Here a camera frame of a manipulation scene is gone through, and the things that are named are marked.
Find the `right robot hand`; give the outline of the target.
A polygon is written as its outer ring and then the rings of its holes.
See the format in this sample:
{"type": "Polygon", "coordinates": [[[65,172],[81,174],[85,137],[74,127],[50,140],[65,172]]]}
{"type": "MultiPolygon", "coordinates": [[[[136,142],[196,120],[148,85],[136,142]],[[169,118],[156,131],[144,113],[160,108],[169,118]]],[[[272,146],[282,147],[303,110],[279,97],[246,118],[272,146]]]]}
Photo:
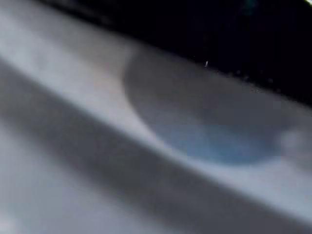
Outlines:
{"type": "Polygon", "coordinates": [[[309,0],[49,0],[77,18],[312,103],[309,0]]]}

